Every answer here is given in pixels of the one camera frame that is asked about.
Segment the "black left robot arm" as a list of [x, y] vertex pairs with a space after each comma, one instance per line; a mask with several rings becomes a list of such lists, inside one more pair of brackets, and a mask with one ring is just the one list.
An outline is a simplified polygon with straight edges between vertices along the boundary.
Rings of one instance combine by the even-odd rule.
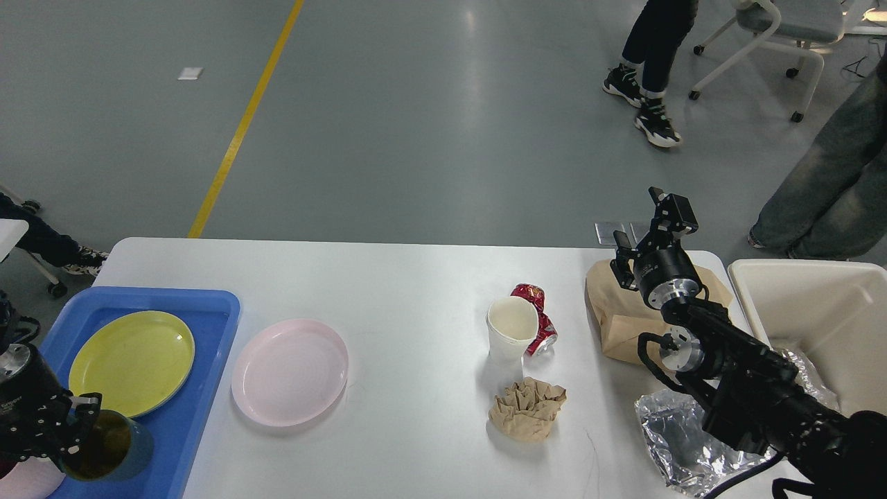
[[98, 392], [64, 388], [38, 348], [38, 320], [20, 315], [2, 294], [1, 433], [3, 460], [48, 459], [58, 468], [78, 461], [79, 446], [97, 422]]

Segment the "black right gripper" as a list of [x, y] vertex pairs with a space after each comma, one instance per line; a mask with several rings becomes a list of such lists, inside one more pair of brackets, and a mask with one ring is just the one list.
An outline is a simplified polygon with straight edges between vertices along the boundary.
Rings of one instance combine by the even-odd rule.
[[655, 205], [647, 241], [638, 247], [638, 256], [627, 234], [613, 231], [617, 256], [609, 265], [621, 288], [639, 288], [644, 303], [661, 310], [671, 300], [700, 294], [701, 278], [680, 243], [683, 236], [696, 233], [699, 224], [687, 197], [654, 186], [647, 192]]

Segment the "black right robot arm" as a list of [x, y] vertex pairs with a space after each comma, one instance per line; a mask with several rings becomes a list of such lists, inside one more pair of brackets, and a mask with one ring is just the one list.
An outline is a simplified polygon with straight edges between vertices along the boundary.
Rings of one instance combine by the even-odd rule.
[[807, 480], [776, 479], [772, 496], [881, 498], [886, 492], [885, 416], [851, 417], [818, 402], [795, 382], [798, 368], [732, 325], [684, 252], [682, 236], [699, 227], [690, 201], [650, 187], [656, 210], [636, 247], [614, 231], [611, 270], [621, 288], [637, 291], [669, 325], [664, 335], [639, 334], [642, 364], [666, 387], [703, 408], [704, 432], [737, 451], [775, 455], [708, 493], [725, 490], [787, 459]]

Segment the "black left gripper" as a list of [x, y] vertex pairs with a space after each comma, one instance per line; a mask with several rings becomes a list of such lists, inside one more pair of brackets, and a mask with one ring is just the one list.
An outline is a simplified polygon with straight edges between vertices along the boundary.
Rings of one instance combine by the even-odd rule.
[[103, 395], [67, 392], [34, 345], [11, 344], [1, 361], [2, 458], [82, 464], [93, 457]]

